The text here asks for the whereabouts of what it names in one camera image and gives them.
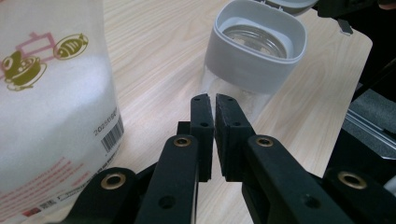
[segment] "cartoon graphic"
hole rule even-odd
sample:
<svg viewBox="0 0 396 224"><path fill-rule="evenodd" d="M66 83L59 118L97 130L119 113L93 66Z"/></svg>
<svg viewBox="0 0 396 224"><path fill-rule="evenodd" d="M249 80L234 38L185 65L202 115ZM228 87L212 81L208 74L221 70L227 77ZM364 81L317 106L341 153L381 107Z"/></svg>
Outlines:
<svg viewBox="0 0 396 224"><path fill-rule="evenodd" d="M29 34L31 37L15 47L16 50L21 52L22 58L35 56L41 59L42 63L54 59L52 50L55 47L55 40L51 33L37 35L35 32Z"/></svg>
<svg viewBox="0 0 396 224"><path fill-rule="evenodd" d="M33 88L46 71L47 61L75 58L88 46L88 37L84 34L69 35L57 44L51 33L31 33L29 36L29 40L15 47L11 56L0 61L0 70L4 72L0 79L5 79L11 91Z"/></svg>
<svg viewBox="0 0 396 224"><path fill-rule="evenodd" d="M38 57L22 58L21 52L18 50L6 57L2 63L5 82L11 91L33 88L33 84L41 78L46 68L47 65L41 63Z"/></svg>
<svg viewBox="0 0 396 224"><path fill-rule="evenodd" d="M53 48L53 55L59 60L67 60L81 54L88 46L88 38L83 34L70 35L59 41Z"/></svg>

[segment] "wooden table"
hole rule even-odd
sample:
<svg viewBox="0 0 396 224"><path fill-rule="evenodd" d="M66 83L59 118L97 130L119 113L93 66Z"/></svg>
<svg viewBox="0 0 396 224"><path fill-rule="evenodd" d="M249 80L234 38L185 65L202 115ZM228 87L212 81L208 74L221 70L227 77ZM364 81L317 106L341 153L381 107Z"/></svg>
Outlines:
<svg viewBox="0 0 396 224"><path fill-rule="evenodd" d="M105 0L106 41L125 126L112 166L142 171L159 159L177 122L190 120L211 28L227 2ZM308 32L306 54L253 127L322 176L372 42L357 31L341 34L336 21L313 9L298 19ZM69 207L49 218L64 217ZM241 185L224 181L217 153L212 180L199 187L197 222L251 222Z"/></svg>

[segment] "white object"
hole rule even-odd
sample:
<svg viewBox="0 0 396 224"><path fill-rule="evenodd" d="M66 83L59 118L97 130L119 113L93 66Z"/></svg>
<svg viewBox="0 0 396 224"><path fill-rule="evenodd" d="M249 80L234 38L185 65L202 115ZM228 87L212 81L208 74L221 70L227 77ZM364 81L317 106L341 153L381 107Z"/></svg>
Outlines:
<svg viewBox="0 0 396 224"><path fill-rule="evenodd" d="M209 39L202 91L231 93L247 106L242 108L253 121L304 56L305 28L285 11L299 14L315 3L229 3L217 16Z"/></svg>
<svg viewBox="0 0 396 224"><path fill-rule="evenodd" d="M396 197L396 176L391 178L385 185L384 188L387 189Z"/></svg>
<svg viewBox="0 0 396 224"><path fill-rule="evenodd" d="M76 199L123 134L102 1L0 1L0 223Z"/></svg>

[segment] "barcode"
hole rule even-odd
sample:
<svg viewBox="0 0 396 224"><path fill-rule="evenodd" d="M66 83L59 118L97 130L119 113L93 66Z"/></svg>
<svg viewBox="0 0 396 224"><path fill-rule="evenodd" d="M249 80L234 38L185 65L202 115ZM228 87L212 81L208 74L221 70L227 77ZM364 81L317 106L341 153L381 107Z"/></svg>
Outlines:
<svg viewBox="0 0 396 224"><path fill-rule="evenodd" d="M123 132L124 130L122 125L122 119L120 116L119 121L117 121L117 124L102 139L102 144L105 147L106 152L109 152L111 148L113 148L117 144L117 142L122 137Z"/></svg>
<svg viewBox="0 0 396 224"><path fill-rule="evenodd" d="M53 206L54 204L56 204L55 201L49 200L46 203L40 204L40 207L43 208L43 209L46 209L46 208L49 208L49 207Z"/></svg>

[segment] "jar lid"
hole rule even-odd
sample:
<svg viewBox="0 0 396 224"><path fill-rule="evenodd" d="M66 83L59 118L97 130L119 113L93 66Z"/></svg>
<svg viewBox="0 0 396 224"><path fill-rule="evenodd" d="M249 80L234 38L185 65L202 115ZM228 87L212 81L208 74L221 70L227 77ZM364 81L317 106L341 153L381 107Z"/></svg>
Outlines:
<svg viewBox="0 0 396 224"><path fill-rule="evenodd" d="M264 0L262 3L276 7L292 16L298 16L315 5L318 0Z"/></svg>

